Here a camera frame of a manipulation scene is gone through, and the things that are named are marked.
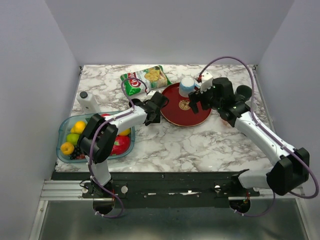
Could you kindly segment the dark teal mug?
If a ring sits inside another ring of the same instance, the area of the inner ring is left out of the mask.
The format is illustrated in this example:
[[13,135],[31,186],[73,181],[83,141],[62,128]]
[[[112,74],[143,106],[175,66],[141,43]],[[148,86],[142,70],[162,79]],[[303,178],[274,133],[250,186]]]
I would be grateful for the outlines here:
[[252,94],[252,88],[247,85],[239,85],[235,90],[235,95],[244,102],[249,101],[252,97]]

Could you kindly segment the grey-blue textured mug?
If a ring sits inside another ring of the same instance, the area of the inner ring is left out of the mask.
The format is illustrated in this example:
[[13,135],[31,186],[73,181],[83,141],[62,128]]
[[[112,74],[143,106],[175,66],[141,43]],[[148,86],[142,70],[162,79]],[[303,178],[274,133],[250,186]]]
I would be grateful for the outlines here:
[[250,109],[253,112],[256,112],[258,110],[258,105],[255,102],[251,102],[251,101],[249,103],[250,103]]

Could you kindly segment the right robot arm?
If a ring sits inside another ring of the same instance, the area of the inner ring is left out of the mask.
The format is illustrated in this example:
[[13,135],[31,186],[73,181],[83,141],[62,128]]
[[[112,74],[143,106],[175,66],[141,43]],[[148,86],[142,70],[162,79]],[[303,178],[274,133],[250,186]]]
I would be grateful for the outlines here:
[[240,171],[230,183],[230,191],[241,196],[251,188],[271,189],[284,196],[308,180],[306,168],[310,154],[305,148],[287,144],[258,120],[246,103],[251,96],[250,87],[240,85],[234,90],[226,77],[207,80],[188,95],[189,106],[195,114],[199,112],[198,107],[216,110],[224,121],[249,138],[272,164],[270,169]]

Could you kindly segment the light blue mug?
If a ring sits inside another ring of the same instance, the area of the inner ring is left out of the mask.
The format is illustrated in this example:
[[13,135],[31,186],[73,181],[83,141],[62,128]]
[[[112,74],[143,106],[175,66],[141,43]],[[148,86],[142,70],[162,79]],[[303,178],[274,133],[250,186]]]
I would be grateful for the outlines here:
[[188,98],[190,93],[194,92],[196,89],[199,89],[200,87],[201,84],[193,78],[184,77],[179,83],[178,93],[182,97]]

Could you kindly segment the pink mug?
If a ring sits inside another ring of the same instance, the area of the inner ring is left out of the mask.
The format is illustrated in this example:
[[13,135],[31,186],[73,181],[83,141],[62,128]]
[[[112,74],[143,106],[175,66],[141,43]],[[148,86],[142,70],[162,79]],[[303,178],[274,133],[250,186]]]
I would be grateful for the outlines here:
[[225,121],[225,120],[221,120],[222,121],[222,123],[225,125],[225,126],[228,126],[229,125],[229,123],[227,122],[227,121]]

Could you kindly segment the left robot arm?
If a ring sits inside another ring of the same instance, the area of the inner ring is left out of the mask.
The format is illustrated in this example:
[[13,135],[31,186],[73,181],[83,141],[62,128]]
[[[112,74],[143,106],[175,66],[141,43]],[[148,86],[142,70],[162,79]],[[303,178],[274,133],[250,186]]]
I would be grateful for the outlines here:
[[86,155],[93,191],[101,198],[111,191],[112,179],[107,159],[112,155],[113,146],[119,133],[137,125],[148,126],[161,121],[161,109],[169,99],[156,91],[145,101],[131,101],[131,108],[120,113],[103,117],[94,114],[80,134],[77,146]]

